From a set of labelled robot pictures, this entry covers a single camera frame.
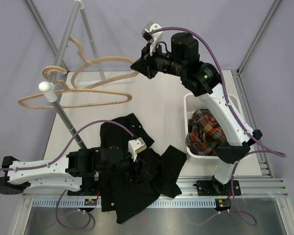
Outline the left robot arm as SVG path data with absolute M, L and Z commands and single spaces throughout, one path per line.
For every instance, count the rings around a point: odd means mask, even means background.
M 97 173 L 125 171 L 132 164 L 117 147 L 80 149 L 56 162 L 42 160 L 21 162 L 4 157 L 0 177 L 0 194 L 22 194 L 25 190 L 66 190 L 69 196 L 94 195 L 98 189 Z

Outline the plaid shirt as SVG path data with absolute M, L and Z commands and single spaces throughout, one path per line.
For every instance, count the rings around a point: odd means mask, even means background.
M 217 156 L 217 147 L 226 136 L 209 109 L 199 109 L 187 122 L 186 146 L 195 155 Z

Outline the beige hanger of plaid shirt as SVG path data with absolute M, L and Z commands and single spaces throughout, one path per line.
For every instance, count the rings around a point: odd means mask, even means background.
M 40 92 L 21 98 L 18 104 L 29 109 L 47 110 L 54 109 L 57 101 L 63 109 L 74 109 L 124 104 L 132 100 L 132 95 L 128 92 L 103 89 L 102 86 L 134 78 L 138 75 L 137 72 L 116 75 L 105 81 L 79 87 L 75 81 L 81 72 L 83 69 L 73 73 L 70 84 L 62 79 L 57 79 L 54 83 L 47 80 L 40 82 Z

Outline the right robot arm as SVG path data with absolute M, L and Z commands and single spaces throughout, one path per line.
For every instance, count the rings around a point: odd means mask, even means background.
M 158 72 L 178 76 L 182 85 L 211 111 L 221 126 L 226 141 L 217 148 L 219 162 L 212 178 L 212 189 L 217 194 L 224 194 L 230 187 L 234 163 L 246 156 L 250 147 L 262 137 L 262 132 L 245 123 L 223 89 L 223 75 L 212 64 L 200 60 L 199 43 L 192 34 L 173 34 L 169 52 L 163 52 L 158 45 L 161 32 L 145 31 L 142 36 L 147 44 L 131 69 L 149 79 Z

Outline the beige hanger of black shirt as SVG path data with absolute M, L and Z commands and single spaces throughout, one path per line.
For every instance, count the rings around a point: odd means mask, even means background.
M 76 45 L 77 47 L 77 55 L 80 57 L 80 59 L 84 62 L 79 68 L 77 68 L 70 79 L 70 83 L 74 88 L 78 88 L 78 85 L 76 84 L 76 79 L 77 76 L 84 72 L 88 67 L 92 67 L 94 65 L 97 65 L 98 68 L 98 72 L 99 72 L 99 77 L 101 77 L 101 73 L 104 72 L 103 70 L 100 70 L 100 66 L 102 65 L 102 63 L 106 63 L 106 62 L 125 62 L 128 63 L 129 65 L 132 65 L 134 63 L 134 60 L 129 58 L 129 57 L 124 57 L 124 56 L 105 56 L 105 57 L 99 57 L 93 60 L 89 60 L 85 55 L 84 55 L 84 49 L 83 49 L 83 45 L 81 44 L 81 42 L 74 38 L 74 37 L 70 37 L 69 41 L 72 42 L 73 44 Z M 117 75 L 111 78 L 105 78 L 102 79 L 96 83 L 90 84 L 86 87 L 84 87 L 85 89 L 92 89 L 92 88 L 96 88 L 99 86 L 103 86 L 109 83 L 113 83 L 113 82 L 118 82 L 121 80 L 125 80 L 125 79 L 130 79 L 130 78 L 134 78 L 138 75 L 137 71 L 132 71 L 129 73 L 124 73 L 121 75 Z

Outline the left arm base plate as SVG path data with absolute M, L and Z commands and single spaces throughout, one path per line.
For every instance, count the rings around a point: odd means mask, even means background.
M 68 196 L 104 196 L 105 194 L 111 193 L 111 184 L 108 181 L 94 180 L 83 181 L 80 186 L 80 190 L 68 191 Z

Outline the black shirt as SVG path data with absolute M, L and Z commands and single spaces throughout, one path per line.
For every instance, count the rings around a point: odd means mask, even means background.
M 186 154 L 169 145 L 159 155 L 152 149 L 154 140 L 147 134 L 134 114 L 118 117 L 100 127 L 101 146 L 118 147 L 128 154 L 128 141 L 142 138 L 147 148 L 138 154 L 125 171 L 99 174 L 101 209 L 115 211 L 122 224 L 159 198 L 174 198 L 181 189 L 176 181 L 186 161 Z

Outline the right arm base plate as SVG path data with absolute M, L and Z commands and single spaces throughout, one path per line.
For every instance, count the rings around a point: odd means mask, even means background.
M 237 180 L 223 185 L 213 180 L 198 180 L 193 184 L 197 189 L 198 196 L 228 196 L 234 194 L 241 196 L 240 184 Z

